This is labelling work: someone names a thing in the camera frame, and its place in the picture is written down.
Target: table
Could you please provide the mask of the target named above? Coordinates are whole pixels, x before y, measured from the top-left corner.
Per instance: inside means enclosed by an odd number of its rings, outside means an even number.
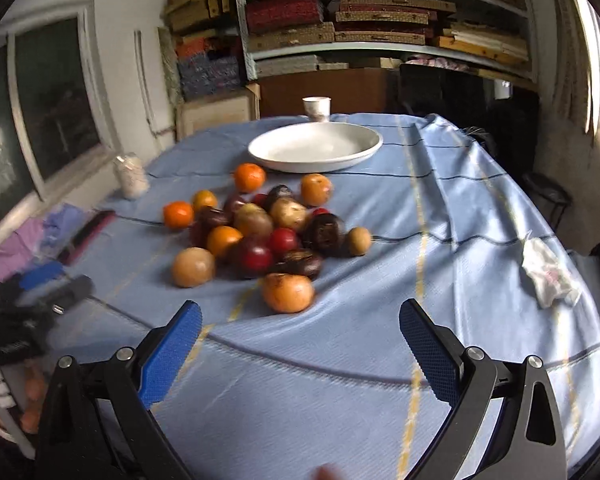
[[[198,288],[172,285],[186,233],[159,222],[162,206],[200,189],[224,198],[248,142],[306,121],[278,117],[202,131],[148,167],[151,190],[103,208],[122,217],[101,232],[71,274],[90,276],[94,299],[62,316],[51,360],[109,358],[168,322],[185,300],[205,327],[163,402],[152,408],[200,478],[300,480],[334,463],[351,480],[401,479],[448,413],[435,399],[398,328],[416,298],[434,322],[491,357],[544,359],[573,468],[600,439],[600,319],[586,290],[576,306],[538,306],[521,267],[522,242],[540,237],[579,274],[528,197],[475,142],[439,116],[334,115],[369,126],[384,145],[366,162],[330,174],[328,207],[347,226],[382,237],[361,258],[328,259],[314,306],[276,315],[256,281],[221,269]],[[299,175],[269,173],[266,189]],[[459,475],[471,474],[499,402]]]

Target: white bowl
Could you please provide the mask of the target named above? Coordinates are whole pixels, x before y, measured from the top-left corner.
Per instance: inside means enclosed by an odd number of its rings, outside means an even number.
[[[256,137],[249,153],[262,165],[287,173],[325,173],[367,160],[382,146],[382,136],[366,126],[302,123]]]

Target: pink fabric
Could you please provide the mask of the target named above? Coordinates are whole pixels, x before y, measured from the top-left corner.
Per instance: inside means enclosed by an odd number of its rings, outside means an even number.
[[[29,218],[0,245],[0,282],[27,267],[43,234],[43,219]]]

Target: white cup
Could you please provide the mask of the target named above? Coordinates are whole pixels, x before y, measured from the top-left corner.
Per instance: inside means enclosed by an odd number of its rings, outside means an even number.
[[[328,123],[331,115],[330,97],[305,97],[302,99],[304,111],[315,123]]]

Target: metal screw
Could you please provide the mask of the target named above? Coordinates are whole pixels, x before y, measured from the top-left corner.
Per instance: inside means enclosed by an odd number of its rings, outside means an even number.
[[[58,366],[61,368],[68,368],[73,362],[74,360],[71,359],[70,355],[65,355],[64,357],[58,359]]]
[[[541,368],[542,367],[542,359],[537,355],[529,356],[529,364],[532,365],[533,368]]]
[[[484,352],[477,346],[469,346],[466,349],[466,354],[474,361],[482,361],[484,359]]]
[[[129,361],[134,355],[134,350],[125,346],[116,352],[116,357],[119,361]]]

